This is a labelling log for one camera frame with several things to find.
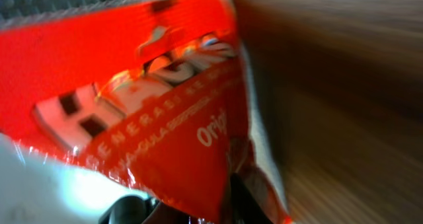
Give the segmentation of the red candy bag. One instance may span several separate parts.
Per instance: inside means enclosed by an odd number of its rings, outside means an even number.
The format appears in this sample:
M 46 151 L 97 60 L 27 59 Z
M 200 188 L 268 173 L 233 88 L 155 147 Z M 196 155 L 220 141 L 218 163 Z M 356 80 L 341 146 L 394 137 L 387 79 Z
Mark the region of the red candy bag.
M 244 223 L 238 174 L 290 223 L 257 165 L 229 0 L 118 0 L 1 29 L 1 132 L 17 151 L 159 201 L 143 223 Z

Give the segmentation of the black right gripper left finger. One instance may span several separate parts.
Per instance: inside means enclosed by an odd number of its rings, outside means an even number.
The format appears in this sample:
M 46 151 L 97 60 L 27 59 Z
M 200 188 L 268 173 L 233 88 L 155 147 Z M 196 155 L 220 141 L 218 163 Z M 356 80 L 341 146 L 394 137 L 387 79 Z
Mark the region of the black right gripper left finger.
M 139 196 L 124 196 L 101 215 L 98 224 L 141 224 L 158 203 L 159 201 L 155 198 L 144 200 Z

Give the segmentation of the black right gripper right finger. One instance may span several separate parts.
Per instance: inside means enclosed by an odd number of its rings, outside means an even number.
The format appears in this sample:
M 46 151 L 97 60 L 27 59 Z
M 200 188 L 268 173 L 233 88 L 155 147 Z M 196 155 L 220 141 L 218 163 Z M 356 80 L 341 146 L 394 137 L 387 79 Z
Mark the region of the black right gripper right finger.
M 230 176 L 231 205 L 245 224 L 272 224 L 238 174 Z

